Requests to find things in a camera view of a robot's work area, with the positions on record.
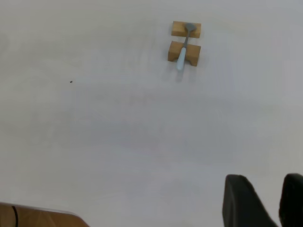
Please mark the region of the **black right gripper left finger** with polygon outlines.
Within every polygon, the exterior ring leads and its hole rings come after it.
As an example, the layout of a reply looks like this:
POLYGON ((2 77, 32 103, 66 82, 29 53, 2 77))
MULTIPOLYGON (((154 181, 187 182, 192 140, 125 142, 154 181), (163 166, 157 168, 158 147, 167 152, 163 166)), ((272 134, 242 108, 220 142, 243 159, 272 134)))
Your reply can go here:
POLYGON ((227 175, 222 208, 225 227, 275 227, 250 181, 242 175, 227 175))

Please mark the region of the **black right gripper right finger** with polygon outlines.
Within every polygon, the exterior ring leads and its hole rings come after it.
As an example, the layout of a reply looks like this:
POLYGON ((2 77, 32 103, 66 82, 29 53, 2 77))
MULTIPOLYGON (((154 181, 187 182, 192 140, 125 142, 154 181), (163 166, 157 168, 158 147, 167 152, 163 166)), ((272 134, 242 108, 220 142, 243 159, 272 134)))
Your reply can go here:
POLYGON ((279 218, 283 227, 303 226, 303 176, 287 174, 284 178, 279 218))

